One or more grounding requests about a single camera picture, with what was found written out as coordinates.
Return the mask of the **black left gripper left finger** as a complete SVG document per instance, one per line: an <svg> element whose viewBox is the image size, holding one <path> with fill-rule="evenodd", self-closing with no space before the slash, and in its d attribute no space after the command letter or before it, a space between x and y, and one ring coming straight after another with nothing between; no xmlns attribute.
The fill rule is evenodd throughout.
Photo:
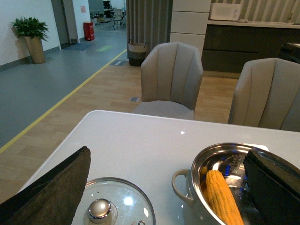
<svg viewBox="0 0 300 225"><path fill-rule="evenodd" d="M70 225L90 169L83 146L49 172L0 205L2 225Z"/></svg>

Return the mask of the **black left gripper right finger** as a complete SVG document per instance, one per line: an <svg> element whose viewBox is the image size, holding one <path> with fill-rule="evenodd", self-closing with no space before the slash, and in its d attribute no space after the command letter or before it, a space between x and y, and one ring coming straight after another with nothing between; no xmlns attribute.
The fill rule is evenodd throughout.
<svg viewBox="0 0 300 225"><path fill-rule="evenodd" d="M254 204L267 225L300 223L300 170L270 153L250 150L244 159Z"/></svg>

